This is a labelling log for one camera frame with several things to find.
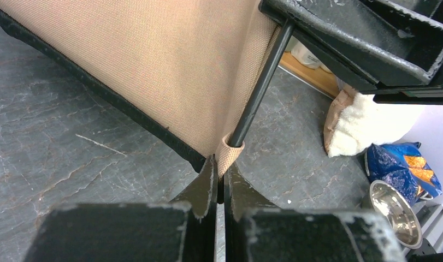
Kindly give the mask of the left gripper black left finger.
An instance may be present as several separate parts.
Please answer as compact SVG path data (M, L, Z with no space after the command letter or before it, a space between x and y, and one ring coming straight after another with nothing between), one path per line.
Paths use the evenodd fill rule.
M217 163L167 203L65 204L44 219L25 261L215 261Z

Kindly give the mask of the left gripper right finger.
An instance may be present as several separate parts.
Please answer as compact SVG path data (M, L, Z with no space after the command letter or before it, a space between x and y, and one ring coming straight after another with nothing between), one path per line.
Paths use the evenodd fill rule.
M405 261L375 211L282 209L233 164L224 174L227 261Z

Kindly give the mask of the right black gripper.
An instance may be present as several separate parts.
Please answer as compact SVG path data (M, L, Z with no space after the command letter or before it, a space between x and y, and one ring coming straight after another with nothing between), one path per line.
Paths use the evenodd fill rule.
M339 79L382 104L443 105L443 1L261 1Z

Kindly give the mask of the white fluffy pillow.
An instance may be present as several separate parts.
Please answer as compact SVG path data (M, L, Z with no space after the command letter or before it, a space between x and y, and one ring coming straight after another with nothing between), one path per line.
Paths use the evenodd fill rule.
M424 105L378 104L348 84L332 101L323 127L328 157L354 156L370 145L400 140L414 126Z

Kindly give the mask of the long black tent pole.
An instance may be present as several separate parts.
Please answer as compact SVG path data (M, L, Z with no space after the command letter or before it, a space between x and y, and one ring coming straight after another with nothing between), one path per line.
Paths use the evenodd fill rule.
M239 122L227 143L228 146L237 148L243 144L294 29L295 23L291 20L286 20L247 101Z

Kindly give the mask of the tan fabric pet tent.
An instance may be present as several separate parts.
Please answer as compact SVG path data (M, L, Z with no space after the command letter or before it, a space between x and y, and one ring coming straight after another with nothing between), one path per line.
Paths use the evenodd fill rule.
M195 169L220 176L239 157L232 135L280 27L259 1L0 1L28 30L137 109L145 128Z

